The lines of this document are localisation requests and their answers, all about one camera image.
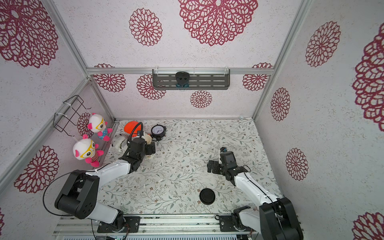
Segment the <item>floral paper milk tea cup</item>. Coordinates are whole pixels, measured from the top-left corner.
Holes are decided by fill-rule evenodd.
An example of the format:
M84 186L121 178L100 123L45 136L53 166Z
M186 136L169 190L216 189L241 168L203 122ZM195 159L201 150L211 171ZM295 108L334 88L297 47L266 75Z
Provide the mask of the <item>floral paper milk tea cup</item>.
M148 134L144 134L143 136L142 136L142 138L146 141L146 143L148 144L148 145L150 145L151 143L152 143L152 137L150 136L150 135L148 135Z

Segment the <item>black cup lid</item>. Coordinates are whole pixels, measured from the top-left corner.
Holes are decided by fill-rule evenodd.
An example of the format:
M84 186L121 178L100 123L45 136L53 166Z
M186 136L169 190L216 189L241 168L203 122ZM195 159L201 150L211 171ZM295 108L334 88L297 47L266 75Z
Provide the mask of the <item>black cup lid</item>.
M215 202L216 195L212 189L205 188L200 191L199 198L204 205L211 205Z

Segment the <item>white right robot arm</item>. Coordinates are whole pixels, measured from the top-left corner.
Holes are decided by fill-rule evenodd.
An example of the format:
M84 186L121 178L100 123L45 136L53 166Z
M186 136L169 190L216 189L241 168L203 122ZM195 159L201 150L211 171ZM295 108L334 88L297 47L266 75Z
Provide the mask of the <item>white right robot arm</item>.
M222 224L223 228L240 232L247 229L254 230L257 233L257 240L304 239L293 203L286 197L276 196L257 183L250 171L237 164L233 152L222 147L220 160L209 160L207 172L226 177L227 181L246 194L259 208L258 212L249 206L233 210L230 224Z

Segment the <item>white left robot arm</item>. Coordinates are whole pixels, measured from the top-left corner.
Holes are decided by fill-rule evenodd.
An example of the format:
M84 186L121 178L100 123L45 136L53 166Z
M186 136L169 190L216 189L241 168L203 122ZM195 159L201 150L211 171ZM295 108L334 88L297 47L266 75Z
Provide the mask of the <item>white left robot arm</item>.
M69 174L56 201L55 208L78 219L99 221L99 230L106 233L121 232L127 221L121 210L98 202L99 188L116 178L138 170L144 156L156 153L154 142L135 138L117 161L94 171L74 171Z

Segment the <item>white plush dog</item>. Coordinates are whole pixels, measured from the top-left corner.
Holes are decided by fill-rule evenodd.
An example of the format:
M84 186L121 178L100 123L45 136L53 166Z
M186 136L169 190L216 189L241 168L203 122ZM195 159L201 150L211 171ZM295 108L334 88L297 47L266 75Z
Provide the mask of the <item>white plush dog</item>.
M125 152L128 148L127 139L128 137L124 135L115 136L112 140L112 147L120 153Z

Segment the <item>orange plastic toy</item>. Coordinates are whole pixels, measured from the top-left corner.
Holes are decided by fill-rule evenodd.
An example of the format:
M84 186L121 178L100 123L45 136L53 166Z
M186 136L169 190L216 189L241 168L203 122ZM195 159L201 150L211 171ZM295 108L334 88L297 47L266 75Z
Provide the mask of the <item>orange plastic toy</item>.
M131 136L133 138L137 137L139 134L142 134L143 136L144 127L142 123L131 121L124 126L124 132L126 133L127 137Z

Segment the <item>black alarm clock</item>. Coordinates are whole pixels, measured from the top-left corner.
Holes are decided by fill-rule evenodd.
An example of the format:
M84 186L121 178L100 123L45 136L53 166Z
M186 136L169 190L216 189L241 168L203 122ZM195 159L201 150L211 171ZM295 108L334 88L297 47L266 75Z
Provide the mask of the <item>black alarm clock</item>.
M161 141L166 135L167 128L162 125L155 125L151 128L151 137L153 141Z

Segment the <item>plush doll blue dress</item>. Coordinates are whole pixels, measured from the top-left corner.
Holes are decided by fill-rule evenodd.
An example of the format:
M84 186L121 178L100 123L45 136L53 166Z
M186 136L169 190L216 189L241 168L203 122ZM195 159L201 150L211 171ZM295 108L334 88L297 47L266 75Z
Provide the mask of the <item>plush doll blue dress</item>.
M109 135L113 132L112 128L108 128L108 123L104 120L103 116L96 113L90 116L87 128L106 142L110 140Z

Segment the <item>plush doll striped dress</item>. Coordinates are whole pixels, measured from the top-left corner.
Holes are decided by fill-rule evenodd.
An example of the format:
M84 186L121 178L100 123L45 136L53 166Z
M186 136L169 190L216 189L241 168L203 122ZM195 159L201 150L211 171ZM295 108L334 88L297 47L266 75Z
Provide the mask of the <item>plush doll striped dress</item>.
M77 160L84 160L92 167L98 168L100 166L99 158L104 154L104 151L98 148L99 145L84 134L83 138L73 146L73 154Z

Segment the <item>grey wall shelf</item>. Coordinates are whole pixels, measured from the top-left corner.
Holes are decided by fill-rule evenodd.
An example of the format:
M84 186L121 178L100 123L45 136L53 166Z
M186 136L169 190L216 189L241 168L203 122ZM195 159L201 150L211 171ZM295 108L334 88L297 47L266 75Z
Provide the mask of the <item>grey wall shelf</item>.
M175 74L187 72L190 74L188 88L177 88ZM230 86L230 70L219 71L161 71L153 70L152 79L155 90L227 90Z

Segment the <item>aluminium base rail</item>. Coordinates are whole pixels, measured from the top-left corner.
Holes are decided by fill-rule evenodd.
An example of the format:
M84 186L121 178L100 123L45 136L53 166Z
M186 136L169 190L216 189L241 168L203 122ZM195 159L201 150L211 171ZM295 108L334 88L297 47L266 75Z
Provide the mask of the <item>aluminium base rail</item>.
M231 215L126 215L120 231L98 221L62 217L54 240L249 240L259 234L231 226Z

